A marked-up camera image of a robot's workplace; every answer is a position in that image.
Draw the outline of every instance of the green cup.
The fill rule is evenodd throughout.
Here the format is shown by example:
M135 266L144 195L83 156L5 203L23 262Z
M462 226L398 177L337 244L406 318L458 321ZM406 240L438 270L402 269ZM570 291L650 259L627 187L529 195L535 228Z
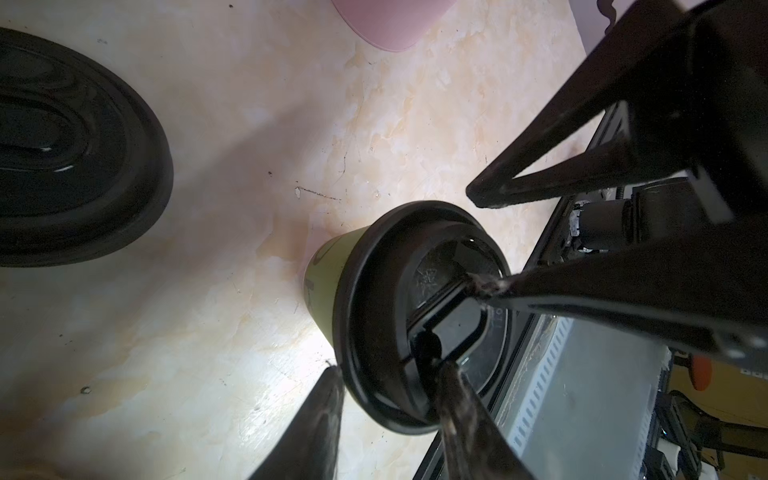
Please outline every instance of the green cup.
M344 265L368 227L339 235L320 247L304 272L304 302L315 323L333 346L333 302Z

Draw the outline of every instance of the black lid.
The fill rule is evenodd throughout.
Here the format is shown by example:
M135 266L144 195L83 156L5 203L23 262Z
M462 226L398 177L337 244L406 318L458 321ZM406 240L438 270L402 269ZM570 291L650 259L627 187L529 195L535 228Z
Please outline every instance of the black lid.
M387 213L347 260L334 305L336 359L350 392L385 427L406 434L437 428L432 356L454 354L481 396L495 383L511 347L506 310L481 307L457 291L442 321L422 315L466 273L509 274L474 218L435 201Z
M0 28L0 265L122 248L172 186L163 129L133 89L75 51Z

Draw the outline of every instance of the pink bin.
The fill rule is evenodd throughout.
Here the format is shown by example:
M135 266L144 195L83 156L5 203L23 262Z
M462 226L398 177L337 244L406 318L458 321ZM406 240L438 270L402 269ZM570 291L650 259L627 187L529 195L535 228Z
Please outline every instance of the pink bin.
M365 41L387 51L411 48L456 0L333 0Z

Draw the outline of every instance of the black plastic frame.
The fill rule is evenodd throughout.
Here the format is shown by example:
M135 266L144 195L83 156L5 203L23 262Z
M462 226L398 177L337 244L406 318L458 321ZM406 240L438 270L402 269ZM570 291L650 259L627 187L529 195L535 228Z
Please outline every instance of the black plastic frame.
M605 114L595 130L592 139L587 146L587 150L597 147L605 142L610 141L613 136L622 127L624 119L624 109L620 103L611 105L605 110ZM536 245L525 263L523 270L529 270L543 264L559 263L562 261L555 253L559 250L558 243L564 232L568 231L568 218L571 210L573 210L576 200L581 195L570 195L562 197L558 204L555 206L552 215L549 217L544 230L541 232L541 236L538 238ZM525 349L531 342L534 327L538 320L539 315L535 313L520 313L513 312L514 316L522 316L523 321L513 321L513 335L518 333L520 341L512 350L511 361L507 368L504 370L501 382L498 388L489 396L489 401L486 405L488 411L491 413L491 417L496 417L498 411L502 407L502 400L506 397L511 385L512 379L515 377L520 362L522 361ZM429 446L427 453L413 475L414 480L437 480L438 478L448 478L447 472L443 468L445 464L445 456L442 448L442 436L440 434L435 436L432 440L432 444Z

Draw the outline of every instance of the marble floor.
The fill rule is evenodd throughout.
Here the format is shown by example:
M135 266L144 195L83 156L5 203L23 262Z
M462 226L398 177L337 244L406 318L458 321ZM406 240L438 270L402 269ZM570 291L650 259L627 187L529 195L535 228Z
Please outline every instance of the marble floor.
M464 188L584 58L568 0L458 0L397 54L330 0L0 0L0 25L121 76L174 158L130 246L0 270L0 461L62 478L246 478L334 361L307 257L399 204L464 207L519 270L554 201L479 210ZM410 478L431 441L347 396L338 476Z

